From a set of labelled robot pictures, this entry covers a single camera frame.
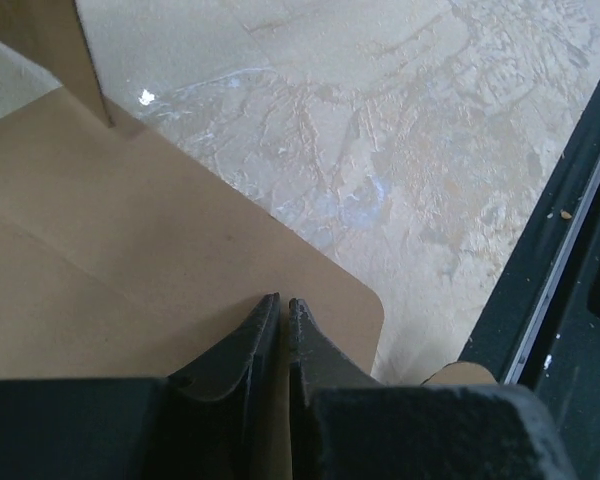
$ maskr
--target textured black surface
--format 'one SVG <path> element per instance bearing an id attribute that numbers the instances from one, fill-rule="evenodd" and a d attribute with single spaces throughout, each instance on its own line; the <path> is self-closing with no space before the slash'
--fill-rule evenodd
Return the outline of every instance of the textured black surface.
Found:
<path id="1" fill-rule="evenodd" d="M 0 382 L 0 479 L 139 478 L 166 383 Z"/>
<path id="2" fill-rule="evenodd" d="M 507 262 L 460 360 L 479 363 L 503 381 L 541 297 L 568 222 L 600 157 L 600 82 Z"/>
<path id="3" fill-rule="evenodd" d="M 322 390 L 317 478 L 575 478 L 544 407 L 518 388 Z"/>

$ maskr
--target cardboard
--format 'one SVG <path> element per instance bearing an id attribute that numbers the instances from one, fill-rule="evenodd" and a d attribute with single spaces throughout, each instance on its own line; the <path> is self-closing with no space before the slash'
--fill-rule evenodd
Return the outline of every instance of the cardboard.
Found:
<path id="1" fill-rule="evenodd" d="M 0 42 L 49 70 L 102 122 L 111 124 L 73 0 L 0 0 Z"/>
<path id="2" fill-rule="evenodd" d="M 454 362 L 438 370 L 423 385 L 492 385 L 496 380 L 482 365 Z"/>
<path id="3" fill-rule="evenodd" d="M 265 293 L 369 372 L 378 297 L 122 111 L 58 89 L 0 120 L 0 377 L 165 375 Z"/>

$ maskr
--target white paint splatter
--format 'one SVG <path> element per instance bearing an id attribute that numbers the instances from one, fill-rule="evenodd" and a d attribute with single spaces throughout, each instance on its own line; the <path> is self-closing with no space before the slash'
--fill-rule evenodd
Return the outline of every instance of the white paint splatter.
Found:
<path id="1" fill-rule="evenodd" d="M 202 140 L 207 140 L 209 138 L 215 138 L 215 135 L 213 133 L 207 133 L 206 135 L 203 135 L 200 138 L 196 138 L 195 140 L 192 140 L 191 143 L 198 143 L 198 142 L 201 142 Z"/>
<path id="2" fill-rule="evenodd" d="M 151 93 L 149 90 L 147 90 L 146 88 L 144 90 L 142 90 L 142 95 L 138 97 L 138 101 L 145 107 L 147 105 L 150 105 L 151 102 L 153 102 L 155 99 L 156 99 L 156 96 L 153 93 Z"/>

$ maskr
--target paint-stained floor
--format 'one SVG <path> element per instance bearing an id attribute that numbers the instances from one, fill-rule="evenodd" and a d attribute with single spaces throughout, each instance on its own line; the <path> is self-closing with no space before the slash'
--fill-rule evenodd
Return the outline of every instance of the paint-stained floor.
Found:
<path id="1" fill-rule="evenodd" d="M 600 0 L 78 3 L 111 98 L 378 293 L 389 382 L 457 357 L 600 77 Z"/>

